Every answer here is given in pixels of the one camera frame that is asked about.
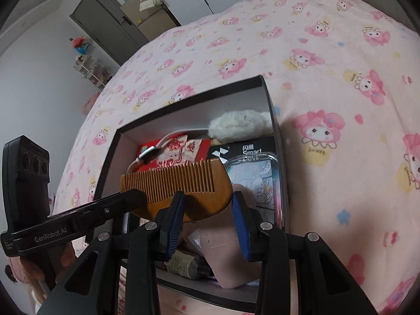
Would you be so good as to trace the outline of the person's left hand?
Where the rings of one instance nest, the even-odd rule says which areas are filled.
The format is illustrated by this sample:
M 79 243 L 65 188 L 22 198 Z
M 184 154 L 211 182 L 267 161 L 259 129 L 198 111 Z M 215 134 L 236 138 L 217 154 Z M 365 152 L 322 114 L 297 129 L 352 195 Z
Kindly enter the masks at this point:
M 35 263 L 27 260 L 25 257 L 20 257 L 19 260 L 23 274 L 28 280 L 29 285 L 32 286 L 36 299 L 43 304 L 46 299 L 46 295 L 43 293 L 43 289 L 40 286 L 40 283 L 45 280 L 43 271 Z M 61 277 L 68 271 L 75 260 L 76 256 L 73 243 L 69 242 L 63 248 L 60 267 L 56 275 L 56 283 L 60 281 Z

